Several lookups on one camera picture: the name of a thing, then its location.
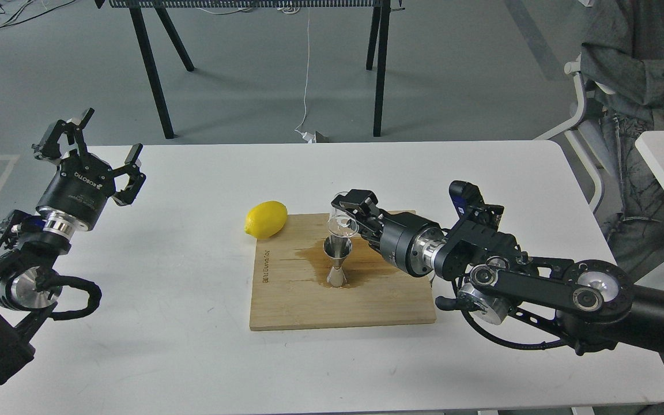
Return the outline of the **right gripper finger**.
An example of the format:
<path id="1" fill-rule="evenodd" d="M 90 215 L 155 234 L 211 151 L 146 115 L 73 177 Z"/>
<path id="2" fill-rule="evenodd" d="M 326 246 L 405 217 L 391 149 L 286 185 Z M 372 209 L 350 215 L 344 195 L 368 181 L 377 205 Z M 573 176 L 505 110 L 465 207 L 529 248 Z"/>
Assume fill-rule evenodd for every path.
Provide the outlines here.
<path id="1" fill-rule="evenodd" d="M 387 218 L 387 211 L 377 206 L 376 194 L 372 191 L 352 189 L 342 192 L 331 202 L 332 215 L 350 218 L 356 222 L 373 222 Z"/>
<path id="2" fill-rule="evenodd" d="M 376 216 L 363 217 L 362 221 L 356 218 L 348 217 L 350 223 L 347 225 L 350 229 L 356 229 L 362 239 L 364 239 L 369 247 L 374 251 L 380 251 L 380 239 L 384 231 L 384 221 Z"/>

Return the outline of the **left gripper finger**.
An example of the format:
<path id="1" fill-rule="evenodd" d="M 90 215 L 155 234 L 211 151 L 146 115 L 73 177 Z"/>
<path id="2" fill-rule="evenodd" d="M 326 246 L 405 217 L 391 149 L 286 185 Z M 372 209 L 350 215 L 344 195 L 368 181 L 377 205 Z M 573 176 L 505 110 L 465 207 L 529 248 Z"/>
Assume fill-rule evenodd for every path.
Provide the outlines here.
<path id="1" fill-rule="evenodd" d="M 84 141 L 84 128 L 94 115 L 94 108 L 87 108 L 79 120 L 57 120 L 50 125 L 39 144 L 33 144 L 34 158 L 59 165 L 65 159 L 59 145 L 59 139 L 65 135 L 69 145 L 76 144 L 76 157 L 84 167 L 89 167 L 87 146 Z"/>
<path id="2" fill-rule="evenodd" d="M 112 199 L 119 206 L 131 205 L 137 195 L 139 194 L 142 185 L 145 183 L 146 176 L 140 171 L 139 155 L 143 149 L 143 144 L 132 145 L 131 150 L 127 153 L 124 165 L 112 171 L 114 178 L 127 175 L 129 179 L 127 184 L 121 191 L 116 192 Z"/>

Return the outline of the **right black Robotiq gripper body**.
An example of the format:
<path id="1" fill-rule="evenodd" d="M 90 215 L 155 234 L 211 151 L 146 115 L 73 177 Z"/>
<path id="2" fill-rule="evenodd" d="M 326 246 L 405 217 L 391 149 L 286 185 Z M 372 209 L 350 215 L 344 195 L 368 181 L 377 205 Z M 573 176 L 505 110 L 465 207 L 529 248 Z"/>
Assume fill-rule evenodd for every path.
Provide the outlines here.
<path id="1" fill-rule="evenodd" d="M 379 229 L 367 236 L 369 246 L 386 262 L 413 277 L 422 277 L 433 270 L 424 255 L 425 247 L 443 241 L 439 224 L 414 213 L 382 213 Z"/>

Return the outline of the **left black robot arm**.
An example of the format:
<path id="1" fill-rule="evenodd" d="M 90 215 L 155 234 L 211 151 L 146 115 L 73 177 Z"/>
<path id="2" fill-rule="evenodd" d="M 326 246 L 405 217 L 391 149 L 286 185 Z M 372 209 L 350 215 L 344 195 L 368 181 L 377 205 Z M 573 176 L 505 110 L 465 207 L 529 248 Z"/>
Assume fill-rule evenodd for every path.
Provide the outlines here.
<path id="1" fill-rule="evenodd" d="M 131 205 L 145 182 L 141 144 L 121 167 L 111 167 L 87 150 L 81 120 L 58 120 L 33 146 L 35 158 L 56 165 L 34 215 L 14 210 L 0 223 L 0 384 L 33 360 L 30 341 L 47 319 L 84 318 L 97 310 L 100 287 L 64 276 L 54 263 L 70 250 L 75 231 L 91 231 L 108 199 Z"/>

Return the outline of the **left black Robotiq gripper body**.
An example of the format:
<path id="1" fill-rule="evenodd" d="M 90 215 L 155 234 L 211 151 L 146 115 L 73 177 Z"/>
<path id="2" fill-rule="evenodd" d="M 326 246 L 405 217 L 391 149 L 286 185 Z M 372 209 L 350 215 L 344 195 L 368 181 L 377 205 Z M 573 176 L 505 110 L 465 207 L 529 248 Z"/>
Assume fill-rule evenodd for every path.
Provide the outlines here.
<path id="1" fill-rule="evenodd" d="M 76 154 L 61 160 L 35 210 L 42 215 L 60 211 L 80 221 L 85 231 L 91 231 L 116 187 L 108 163 L 92 154 L 85 160 L 82 162 Z"/>

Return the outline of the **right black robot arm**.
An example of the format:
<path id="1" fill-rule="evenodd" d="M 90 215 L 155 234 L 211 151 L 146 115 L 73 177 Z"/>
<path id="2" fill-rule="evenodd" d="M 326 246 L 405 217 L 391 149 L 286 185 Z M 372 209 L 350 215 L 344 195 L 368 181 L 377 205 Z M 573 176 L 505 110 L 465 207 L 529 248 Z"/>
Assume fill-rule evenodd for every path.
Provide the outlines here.
<path id="1" fill-rule="evenodd" d="M 462 312 L 496 344 L 568 346 L 583 355 L 621 342 L 664 353 L 664 291 L 633 284 L 609 262 L 528 255 L 498 230 L 504 208 L 486 204 L 479 187 L 456 180 L 448 192 L 458 213 L 450 229 L 414 213 L 388 213 L 372 191 L 353 189 L 331 204 L 391 265 L 451 282 L 454 297 L 439 296 L 435 306 Z"/>

